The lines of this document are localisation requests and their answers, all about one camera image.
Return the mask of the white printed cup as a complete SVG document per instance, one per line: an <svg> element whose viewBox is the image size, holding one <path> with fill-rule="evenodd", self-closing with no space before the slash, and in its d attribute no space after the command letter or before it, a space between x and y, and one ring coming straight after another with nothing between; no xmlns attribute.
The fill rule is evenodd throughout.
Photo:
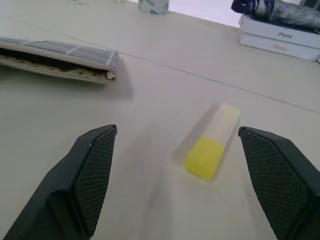
<svg viewBox="0 0 320 240"><path fill-rule="evenodd" d="M138 0L138 9L142 12L165 15L169 12L170 0Z"/></svg>

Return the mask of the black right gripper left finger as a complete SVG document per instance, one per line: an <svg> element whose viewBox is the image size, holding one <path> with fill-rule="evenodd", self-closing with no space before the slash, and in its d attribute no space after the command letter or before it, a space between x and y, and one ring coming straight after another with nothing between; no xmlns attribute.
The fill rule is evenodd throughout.
<svg viewBox="0 0 320 240"><path fill-rule="evenodd" d="M4 240L91 240L110 179L115 124L79 136L42 179Z"/></svg>

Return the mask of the grid pattern pencil pouch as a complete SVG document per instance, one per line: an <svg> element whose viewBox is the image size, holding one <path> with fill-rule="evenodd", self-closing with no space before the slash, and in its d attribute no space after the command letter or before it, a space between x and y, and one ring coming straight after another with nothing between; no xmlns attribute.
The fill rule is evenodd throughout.
<svg viewBox="0 0 320 240"><path fill-rule="evenodd" d="M119 53L74 43L0 36L0 65L51 77L106 84L117 79Z"/></svg>

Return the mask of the white iPhone box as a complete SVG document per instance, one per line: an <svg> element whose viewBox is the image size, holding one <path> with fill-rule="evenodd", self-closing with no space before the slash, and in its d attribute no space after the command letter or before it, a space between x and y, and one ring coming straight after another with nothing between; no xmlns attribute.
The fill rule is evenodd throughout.
<svg viewBox="0 0 320 240"><path fill-rule="evenodd" d="M238 40L241 45L274 52L299 59L316 61L320 57L320 49L278 41L265 37L240 33Z"/></svg>
<svg viewBox="0 0 320 240"><path fill-rule="evenodd" d="M320 34L318 33L265 23L253 20L246 15L242 15L238 23L239 29L246 34L320 49Z"/></svg>

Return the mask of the yellow highlighter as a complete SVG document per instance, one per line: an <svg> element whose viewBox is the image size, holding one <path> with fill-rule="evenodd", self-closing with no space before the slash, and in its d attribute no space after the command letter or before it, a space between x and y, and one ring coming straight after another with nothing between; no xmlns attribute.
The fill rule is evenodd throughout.
<svg viewBox="0 0 320 240"><path fill-rule="evenodd" d="M230 104L213 104L172 154L172 161L191 175L210 181L232 140L240 110Z"/></svg>

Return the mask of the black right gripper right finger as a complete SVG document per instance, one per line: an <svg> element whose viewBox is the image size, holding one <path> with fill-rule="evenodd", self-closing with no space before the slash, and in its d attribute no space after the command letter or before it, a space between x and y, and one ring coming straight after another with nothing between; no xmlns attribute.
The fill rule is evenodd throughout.
<svg viewBox="0 0 320 240"><path fill-rule="evenodd" d="M248 126L238 136L277 240L320 240L320 171L285 137Z"/></svg>

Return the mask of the dark folded umbrella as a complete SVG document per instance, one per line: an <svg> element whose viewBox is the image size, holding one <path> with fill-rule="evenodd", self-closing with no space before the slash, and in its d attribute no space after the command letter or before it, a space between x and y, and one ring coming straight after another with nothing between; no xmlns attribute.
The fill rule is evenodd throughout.
<svg viewBox="0 0 320 240"><path fill-rule="evenodd" d="M320 12L307 6L282 0L233 0L231 9L268 23L320 31Z"/></svg>

